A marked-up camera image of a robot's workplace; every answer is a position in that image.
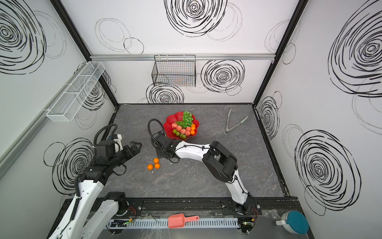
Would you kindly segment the pink plastic scoop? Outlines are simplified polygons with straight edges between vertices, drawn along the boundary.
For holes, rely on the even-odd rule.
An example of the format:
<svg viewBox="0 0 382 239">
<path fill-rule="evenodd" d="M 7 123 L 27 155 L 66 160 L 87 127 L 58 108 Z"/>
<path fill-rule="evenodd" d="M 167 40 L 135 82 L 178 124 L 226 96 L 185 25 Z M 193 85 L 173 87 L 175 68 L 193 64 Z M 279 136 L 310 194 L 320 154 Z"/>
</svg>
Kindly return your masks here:
<svg viewBox="0 0 382 239">
<path fill-rule="evenodd" d="M 186 217 L 183 213 L 172 215 L 168 218 L 168 228 L 176 229 L 183 228 L 188 222 L 195 222 L 200 219 L 199 216 L 190 216 Z"/>
</svg>

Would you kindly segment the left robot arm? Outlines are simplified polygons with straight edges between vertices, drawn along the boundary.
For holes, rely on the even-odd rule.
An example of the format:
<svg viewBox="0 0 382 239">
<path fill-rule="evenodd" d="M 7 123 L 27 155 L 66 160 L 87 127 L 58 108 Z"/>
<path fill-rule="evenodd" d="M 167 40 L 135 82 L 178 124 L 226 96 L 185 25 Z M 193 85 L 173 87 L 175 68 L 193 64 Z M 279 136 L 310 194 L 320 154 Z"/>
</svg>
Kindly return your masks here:
<svg viewBox="0 0 382 239">
<path fill-rule="evenodd" d="M 75 196 L 60 223 L 50 235 L 52 239 L 96 239 L 115 215 L 135 210 L 125 193 L 109 192 L 98 210 L 89 219 L 91 209 L 115 168 L 138 155 L 142 143 L 132 141 L 121 146 L 113 139 L 95 145 L 95 154 L 85 171 L 75 178 Z"/>
</svg>

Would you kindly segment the teal and white container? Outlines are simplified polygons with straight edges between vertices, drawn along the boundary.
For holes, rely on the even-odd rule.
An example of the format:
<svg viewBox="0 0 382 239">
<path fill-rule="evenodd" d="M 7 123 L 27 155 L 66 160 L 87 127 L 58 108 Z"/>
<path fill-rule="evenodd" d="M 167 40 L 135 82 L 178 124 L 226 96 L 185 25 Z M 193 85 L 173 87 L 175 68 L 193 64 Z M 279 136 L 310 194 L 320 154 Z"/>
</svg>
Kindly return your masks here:
<svg viewBox="0 0 382 239">
<path fill-rule="evenodd" d="M 309 231 L 306 217 L 298 211 L 283 213 L 281 219 L 276 221 L 276 225 L 282 226 L 287 232 L 296 235 L 307 234 Z"/>
</svg>

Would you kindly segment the red flower-shaped bowl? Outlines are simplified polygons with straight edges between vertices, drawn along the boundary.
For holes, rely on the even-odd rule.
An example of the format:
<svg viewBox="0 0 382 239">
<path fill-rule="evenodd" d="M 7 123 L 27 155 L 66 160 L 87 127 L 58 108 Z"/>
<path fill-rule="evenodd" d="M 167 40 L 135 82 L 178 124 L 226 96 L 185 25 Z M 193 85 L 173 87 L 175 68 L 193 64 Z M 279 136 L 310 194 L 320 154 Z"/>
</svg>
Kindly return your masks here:
<svg viewBox="0 0 382 239">
<path fill-rule="evenodd" d="M 177 112 L 167 117 L 164 130 L 171 139 L 186 140 L 198 134 L 200 122 L 190 112 Z"/>
</svg>

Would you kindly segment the white mesh wall shelf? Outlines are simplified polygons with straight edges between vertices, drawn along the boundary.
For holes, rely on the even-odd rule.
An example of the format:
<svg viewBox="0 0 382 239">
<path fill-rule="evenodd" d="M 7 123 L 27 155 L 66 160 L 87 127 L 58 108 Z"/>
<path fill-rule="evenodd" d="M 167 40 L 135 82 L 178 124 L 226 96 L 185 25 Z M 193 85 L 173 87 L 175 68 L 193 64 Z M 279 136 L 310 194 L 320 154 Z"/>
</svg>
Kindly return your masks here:
<svg viewBox="0 0 382 239">
<path fill-rule="evenodd" d="M 71 122 L 81 108 L 98 110 L 105 101 L 105 93 L 99 83 L 104 71 L 102 62 L 82 64 L 46 116 L 53 122 Z"/>
</svg>

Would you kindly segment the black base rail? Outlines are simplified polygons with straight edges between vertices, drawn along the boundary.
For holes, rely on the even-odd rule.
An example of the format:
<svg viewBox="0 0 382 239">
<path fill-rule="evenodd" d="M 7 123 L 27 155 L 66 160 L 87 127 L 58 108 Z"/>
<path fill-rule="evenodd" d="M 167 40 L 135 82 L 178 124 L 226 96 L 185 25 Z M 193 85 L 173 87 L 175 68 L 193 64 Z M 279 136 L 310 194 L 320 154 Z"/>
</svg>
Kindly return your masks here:
<svg viewBox="0 0 382 239">
<path fill-rule="evenodd" d="M 223 215 L 240 215 L 239 206 L 230 197 L 216 198 L 126 198 L 128 206 L 135 211 L 128 211 L 131 216 L 141 216 L 146 212 L 213 212 Z M 248 197 L 245 209 L 262 214 L 263 210 L 272 209 L 297 209 L 301 205 L 296 197 Z"/>
</svg>

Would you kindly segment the green grape bunch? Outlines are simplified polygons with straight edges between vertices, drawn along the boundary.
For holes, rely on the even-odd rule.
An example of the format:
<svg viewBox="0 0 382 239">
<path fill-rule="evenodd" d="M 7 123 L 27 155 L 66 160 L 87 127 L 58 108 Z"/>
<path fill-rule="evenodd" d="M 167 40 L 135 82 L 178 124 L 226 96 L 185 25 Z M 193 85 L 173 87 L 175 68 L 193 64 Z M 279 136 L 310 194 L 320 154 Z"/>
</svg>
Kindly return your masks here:
<svg viewBox="0 0 382 239">
<path fill-rule="evenodd" d="M 191 112 L 184 111 L 180 114 L 179 120 L 176 120 L 176 124 L 180 125 L 182 128 L 187 128 L 192 126 L 193 121 L 193 114 Z"/>
</svg>

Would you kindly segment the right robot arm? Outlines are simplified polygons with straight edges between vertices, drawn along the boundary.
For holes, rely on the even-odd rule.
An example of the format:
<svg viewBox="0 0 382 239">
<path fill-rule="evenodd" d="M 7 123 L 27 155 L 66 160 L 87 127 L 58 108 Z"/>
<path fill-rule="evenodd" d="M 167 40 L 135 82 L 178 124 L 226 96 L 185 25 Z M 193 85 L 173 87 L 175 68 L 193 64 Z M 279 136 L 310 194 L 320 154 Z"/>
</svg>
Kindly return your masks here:
<svg viewBox="0 0 382 239">
<path fill-rule="evenodd" d="M 238 213 L 245 215 L 259 212 L 256 200 L 242 183 L 237 158 L 220 142 L 188 143 L 184 140 L 168 138 L 162 131 L 151 134 L 150 138 L 159 156 L 168 160 L 176 158 L 203 162 L 210 173 L 227 186 Z"/>
</svg>

